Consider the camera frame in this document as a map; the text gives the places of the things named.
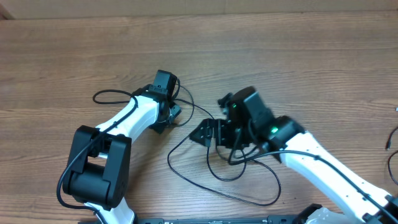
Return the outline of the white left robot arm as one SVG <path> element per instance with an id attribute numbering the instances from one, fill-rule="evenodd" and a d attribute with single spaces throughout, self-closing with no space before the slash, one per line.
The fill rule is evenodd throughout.
<path id="1" fill-rule="evenodd" d="M 80 126 L 57 184 L 60 204 L 92 211 L 97 223 L 134 223 L 124 198 L 132 143 L 147 128 L 162 133 L 173 125 L 181 112 L 174 102 L 179 90 L 173 73 L 158 70 L 153 83 L 127 94 L 125 107 L 110 120 Z"/>

